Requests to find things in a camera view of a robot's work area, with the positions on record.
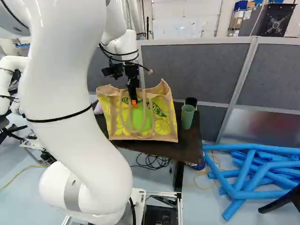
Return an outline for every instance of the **black chair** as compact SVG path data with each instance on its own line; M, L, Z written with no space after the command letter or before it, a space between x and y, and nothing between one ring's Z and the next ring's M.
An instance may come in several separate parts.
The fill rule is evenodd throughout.
M292 202L296 206L297 210L300 212L300 184L293 190L285 194L284 196L278 198L277 200L271 202L258 209L260 213L267 213Z

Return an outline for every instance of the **green cup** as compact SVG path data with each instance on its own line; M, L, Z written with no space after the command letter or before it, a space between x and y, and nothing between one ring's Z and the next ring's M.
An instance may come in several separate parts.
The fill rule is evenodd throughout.
M192 105L181 107L181 127L185 130L190 129L194 117L195 108Z

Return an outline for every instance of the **silver band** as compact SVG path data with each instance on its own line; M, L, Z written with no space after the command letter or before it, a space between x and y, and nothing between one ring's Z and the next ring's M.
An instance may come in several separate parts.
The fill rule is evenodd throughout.
M67 210L81 212L78 202L80 186L81 181L75 175L71 174L66 182L64 192L64 202Z

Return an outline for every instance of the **dark table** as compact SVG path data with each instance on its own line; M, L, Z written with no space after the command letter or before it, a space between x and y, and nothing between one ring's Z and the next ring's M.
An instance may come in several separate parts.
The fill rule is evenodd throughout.
M181 192L185 162L197 164L203 158L203 150L199 112L195 111L193 123L189 130L181 129L181 110L175 110L175 113L178 128L178 143L146 140L112 140L111 142L119 148L176 160L173 185L175 191ZM104 115L96 115L95 117L99 127L105 136L108 137Z

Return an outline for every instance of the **cubicle partition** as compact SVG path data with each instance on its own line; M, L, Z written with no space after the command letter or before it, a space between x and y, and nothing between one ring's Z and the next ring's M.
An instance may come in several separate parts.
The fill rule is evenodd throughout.
M250 37L201 38L193 41L140 41L143 87L163 78L175 102L198 99L202 139L215 142L251 45Z
M141 86L163 78L174 101L198 99L202 139L297 147L300 142L300 41L281 37L214 37L139 41ZM111 83L102 75L108 59L97 49L88 86Z

